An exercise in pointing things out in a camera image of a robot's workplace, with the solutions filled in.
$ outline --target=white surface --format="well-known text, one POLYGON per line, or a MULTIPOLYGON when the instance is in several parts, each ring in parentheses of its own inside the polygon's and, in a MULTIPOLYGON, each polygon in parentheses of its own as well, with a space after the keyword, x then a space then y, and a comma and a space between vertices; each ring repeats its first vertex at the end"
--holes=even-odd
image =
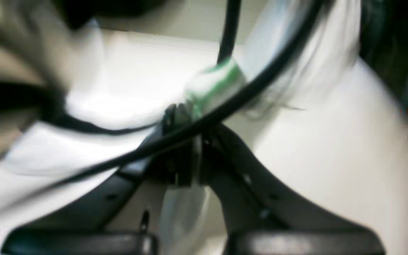
MULTIPOLYGON (((263 17, 274 22, 279 7, 270 1, 263 17)), ((264 94, 264 99, 273 94, 274 100, 257 119, 238 113, 226 124, 278 179, 373 229, 389 255, 403 255, 408 254, 408 116, 356 60, 359 12, 359 1, 336 1, 299 58, 295 77, 280 77, 264 94), (275 94, 290 82, 288 100, 275 94), (282 108, 285 102, 300 110, 282 108)), ((259 63, 268 63, 268 52, 277 50, 256 46, 255 39, 274 36, 270 27, 270 21, 259 22, 253 32, 257 37, 237 51, 241 67, 252 68, 248 74, 257 74, 259 63)))
POLYGON ((68 98, 74 116, 109 129, 158 120, 218 51, 211 42, 133 32, 115 32, 110 45, 98 85, 84 84, 68 98))

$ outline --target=green and white plug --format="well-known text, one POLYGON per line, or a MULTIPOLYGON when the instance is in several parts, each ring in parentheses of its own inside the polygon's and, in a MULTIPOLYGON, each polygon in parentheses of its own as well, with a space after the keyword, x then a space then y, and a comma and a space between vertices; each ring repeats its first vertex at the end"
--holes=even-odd
POLYGON ((233 58, 197 74, 186 86, 184 97, 194 120, 211 112, 246 84, 246 78, 233 58))

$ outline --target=black cable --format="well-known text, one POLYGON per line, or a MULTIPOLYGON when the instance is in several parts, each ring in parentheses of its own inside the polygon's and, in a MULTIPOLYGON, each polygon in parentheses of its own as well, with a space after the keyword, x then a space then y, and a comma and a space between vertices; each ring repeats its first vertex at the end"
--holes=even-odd
POLYGON ((322 7, 325 7, 324 4, 327 3, 330 3, 330 1, 314 0, 300 28, 295 32, 292 39, 286 44, 284 50, 282 50, 282 52, 280 52, 267 66, 267 68, 265 68, 262 73, 259 74, 252 82, 250 82, 240 92, 227 100, 227 102, 223 103, 213 112, 203 116, 201 119, 195 121, 189 126, 185 126, 184 128, 165 135, 157 142, 146 144, 133 152, 129 152, 117 158, 88 167, 73 176, 57 181, 47 187, 42 188, 41 190, 37 190, 30 195, 23 197, 10 205, 7 205, 7 207, 2 208, 0 210, 0 214, 4 214, 7 212, 5 209, 12 206, 22 206, 23 203, 28 200, 36 198, 39 199, 42 195, 61 187, 63 184, 80 181, 95 174, 107 171, 108 169, 116 168, 123 164, 127 164, 138 159, 145 158, 154 153, 166 150, 175 144, 198 135, 211 126, 220 123, 225 118, 235 113, 243 105, 250 102, 252 98, 262 92, 266 87, 268 87, 280 74, 280 72, 288 66, 288 63, 292 60, 293 56, 301 52, 301 50, 304 48, 306 40, 311 34, 314 24, 317 21, 319 11, 322 7))
POLYGON ((87 121, 82 121, 80 119, 77 119, 67 113, 62 114, 61 116, 52 119, 52 120, 47 120, 48 124, 51 124, 53 126, 59 127, 61 129, 68 129, 71 131, 76 131, 84 134, 101 134, 101 135, 126 135, 126 134, 131 134, 134 132, 138 132, 144 129, 151 128, 153 126, 158 125, 158 123, 152 123, 149 125, 144 125, 144 126, 138 126, 138 127, 132 127, 129 129, 104 129, 103 127, 97 126, 91 122, 87 121))
POLYGON ((225 28, 223 29, 223 37, 220 43, 217 63, 221 63, 229 58, 234 50, 240 16, 240 5, 241 0, 227 0, 225 28))

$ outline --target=screw hole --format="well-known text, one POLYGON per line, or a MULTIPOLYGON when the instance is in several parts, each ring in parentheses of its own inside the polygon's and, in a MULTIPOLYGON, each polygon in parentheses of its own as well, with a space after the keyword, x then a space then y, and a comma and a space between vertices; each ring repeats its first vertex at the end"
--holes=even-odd
POLYGON ((109 194, 109 195, 106 196, 106 199, 108 201, 111 201, 111 200, 115 200, 117 197, 118 197, 117 194, 109 194))
POLYGON ((277 194, 273 194, 273 193, 270 193, 270 194, 268 195, 268 198, 270 198, 270 199, 272 199, 272 200, 279 200, 279 199, 280 199, 280 197, 278 197, 277 194))
POLYGON ((141 218, 140 231, 146 233, 147 227, 149 227, 149 211, 145 210, 141 218))

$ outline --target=black plastic piece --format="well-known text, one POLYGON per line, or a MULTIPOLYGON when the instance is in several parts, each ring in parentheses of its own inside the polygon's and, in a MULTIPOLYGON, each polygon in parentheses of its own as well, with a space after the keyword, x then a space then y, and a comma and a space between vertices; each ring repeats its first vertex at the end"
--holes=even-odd
MULTIPOLYGON (((165 110, 162 127, 155 131, 153 136, 160 139, 183 126, 191 123, 191 117, 188 114, 184 104, 173 104, 165 110)), ((186 141, 180 145, 159 155, 141 159, 131 163, 120 170, 121 174, 128 172, 138 172, 137 169, 145 168, 151 176, 160 179, 176 187, 189 187, 191 185, 192 167, 193 167, 193 141, 186 141)))
POLYGON ((0 82, 0 112, 39 107, 51 111, 53 98, 48 91, 29 84, 0 82))
POLYGON ((53 0, 70 29, 84 26, 93 16, 137 17, 163 5, 166 0, 53 0))
POLYGON ((355 223, 342 219, 327 210, 313 204, 297 194, 273 174, 271 174, 253 155, 244 142, 230 129, 220 124, 214 129, 214 135, 229 160, 227 167, 219 163, 211 168, 213 176, 220 178, 223 172, 233 178, 237 185, 220 186, 211 177, 209 184, 222 199, 223 207, 235 204, 235 199, 225 200, 225 192, 233 192, 243 196, 241 200, 255 200, 259 203, 259 210, 273 214, 285 224, 285 228, 300 230, 347 230, 360 228, 355 223))
POLYGON ((150 234, 83 231, 19 230, 6 240, 11 255, 156 255, 157 239, 150 234))
POLYGON ((228 233, 255 229, 287 229, 262 202, 251 194, 240 178, 227 169, 231 166, 213 158, 209 186, 218 196, 228 233))
POLYGON ((118 175, 110 176, 97 188, 73 203, 24 226, 23 229, 89 230, 102 229, 126 204, 138 185, 118 175))
POLYGON ((140 232, 141 233, 146 233, 147 228, 149 227, 149 211, 144 211, 143 217, 141 218, 141 224, 140 224, 140 232))
POLYGON ((232 234, 227 254, 237 255, 382 255, 369 231, 254 231, 232 234))

